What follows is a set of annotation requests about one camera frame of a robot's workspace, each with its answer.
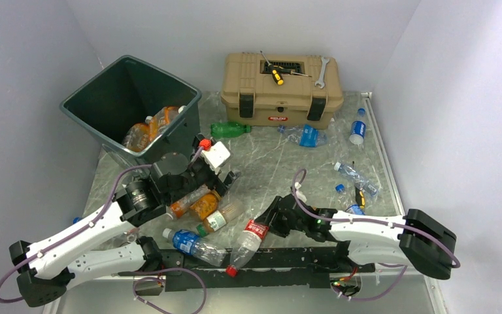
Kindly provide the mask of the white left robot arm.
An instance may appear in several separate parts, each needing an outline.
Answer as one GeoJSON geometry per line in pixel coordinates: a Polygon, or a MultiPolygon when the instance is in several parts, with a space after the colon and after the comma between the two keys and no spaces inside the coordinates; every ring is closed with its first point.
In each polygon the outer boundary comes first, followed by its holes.
{"type": "Polygon", "coordinates": [[[135,174],[123,188],[114,185],[103,206],[56,235],[9,248],[21,301],[40,307],[69,289],[111,273],[163,269],[157,243],[147,236],[117,249],[99,251],[102,243],[166,214],[174,202],[205,187],[225,193],[236,179],[221,168],[231,151],[215,139],[195,136],[189,156],[171,152],[153,164],[129,168],[135,174]]]}

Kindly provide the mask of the clear bottle red label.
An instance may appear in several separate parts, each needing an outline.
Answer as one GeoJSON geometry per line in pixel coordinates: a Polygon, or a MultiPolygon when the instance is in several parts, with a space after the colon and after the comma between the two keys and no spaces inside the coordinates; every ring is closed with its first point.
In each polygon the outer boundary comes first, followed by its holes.
{"type": "Polygon", "coordinates": [[[253,219],[248,221],[230,253],[230,261],[226,268],[226,273],[230,277],[235,277],[239,270],[243,269],[252,259],[268,231],[269,227],[266,224],[256,222],[253,219]]]}

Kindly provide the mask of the crushed Pepsi bottle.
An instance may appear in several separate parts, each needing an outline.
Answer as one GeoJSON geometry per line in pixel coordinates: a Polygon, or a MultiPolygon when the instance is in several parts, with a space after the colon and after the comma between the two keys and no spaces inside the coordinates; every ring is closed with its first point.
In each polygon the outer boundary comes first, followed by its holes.
{"type": "Polygon", "coordinates": [[[335,187],[337,193],[337,210],[352,215],[365,215],[364,209],[360,209],[355,201],[355,186],[346,188],[343,184],[335,187]]]}

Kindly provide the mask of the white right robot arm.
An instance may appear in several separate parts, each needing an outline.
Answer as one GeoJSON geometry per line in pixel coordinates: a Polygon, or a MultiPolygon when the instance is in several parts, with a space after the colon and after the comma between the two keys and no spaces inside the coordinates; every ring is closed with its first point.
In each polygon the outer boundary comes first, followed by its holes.
{"type": "Polygon", "coordinates": [[[447,280],[460,266],[454,255],[455,233],[419,209],[392,217],[355,215],[309,206],[289,194],[275,197],[255,221],[279,237],[298,231],[320,243],[342,243],[343,248],[334,254],[341,271],[367,264],[395,264],[447,280]]]}

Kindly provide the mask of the crushed orange label bottle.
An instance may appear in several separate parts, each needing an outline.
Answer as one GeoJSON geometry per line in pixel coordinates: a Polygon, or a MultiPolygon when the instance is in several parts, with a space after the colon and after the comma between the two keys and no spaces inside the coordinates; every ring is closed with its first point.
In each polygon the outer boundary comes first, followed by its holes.
{"type": "Polygon", "coordinates": [[[158,138],[184,109],[185,106],[168,106],[162,108],[154,116],[147,116],[145,122],[149,127],[149,141],[152,142],[158,138]]]}

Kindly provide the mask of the large orange label bottle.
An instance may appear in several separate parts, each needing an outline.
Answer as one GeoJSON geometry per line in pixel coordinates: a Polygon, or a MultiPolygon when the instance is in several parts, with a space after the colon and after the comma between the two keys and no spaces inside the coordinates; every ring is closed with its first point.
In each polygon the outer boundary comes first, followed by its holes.
{"type": "Polygon", "coordinates": [[[148,124],[134,124],[122,139],[122,145],[133,151],[142,152],[150,143],[150,128],[148,124]]]}

